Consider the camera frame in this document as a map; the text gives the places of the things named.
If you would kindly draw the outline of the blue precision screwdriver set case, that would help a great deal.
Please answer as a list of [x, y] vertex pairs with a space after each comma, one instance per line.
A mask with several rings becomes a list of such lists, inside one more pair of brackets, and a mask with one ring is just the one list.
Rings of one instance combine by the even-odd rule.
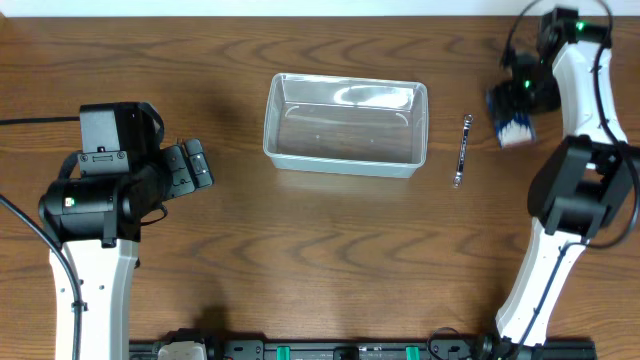
[[535, 141], [531, 116], [517, 109], [511, 93], [505, 86], [498, 85], [488, 90], [486, 103], [498, 144], [502, 149]]

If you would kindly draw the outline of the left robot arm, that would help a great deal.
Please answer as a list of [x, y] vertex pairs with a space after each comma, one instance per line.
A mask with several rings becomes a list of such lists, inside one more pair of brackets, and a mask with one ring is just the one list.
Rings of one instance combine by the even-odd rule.
[[213, 184], [201, 142], [163, 147], [147, 102], [83, 105], [82, 148], [39, 201], [56, 287], [58, 359], [126, 359], [145, 216]]

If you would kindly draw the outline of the silver ring wrench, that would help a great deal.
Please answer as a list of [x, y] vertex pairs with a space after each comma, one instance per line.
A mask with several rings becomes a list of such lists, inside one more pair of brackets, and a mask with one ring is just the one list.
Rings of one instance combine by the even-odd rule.
[[464, 115], [459, 156], [458, 156], [455, 176], [453, 178], [453, 186], [455, 188], [459, 188], [461, 186], [461, 184], [462, 184], [462, 179], [463, 179], [463, 174], [464, 174], [464, 166], [465, 166], [466, 150], [467, 150], [467, 146], [468, 146], [468, 137], [469, 137], [469, 132], [471, 130], [473, 121], [474, 121], [474, 117], [471, 114], [465, 114]]

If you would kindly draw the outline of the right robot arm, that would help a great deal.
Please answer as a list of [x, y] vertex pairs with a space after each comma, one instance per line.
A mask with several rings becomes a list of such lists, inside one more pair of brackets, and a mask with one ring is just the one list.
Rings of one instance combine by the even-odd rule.
[[472, 359], [594, 359], [590, 340], [550, 340], [549, 319], [581, 255], [624, 242], [639, 220], [634, 204], [626, 228], [596, 243], [627, 197], [639, 197], [639, 150], [629, 144], [611, 90], [613, 25], [581, 20], [556, 7], [540, 18], [535, 55], [505, 44], [510, 79], [486, 101], [501, 147], [534, 137], [532, 115], [560, 110], [563, 139], [528, 191], [531, 237], [516, 282], [495, 317], [496, 330], [469, 348]]

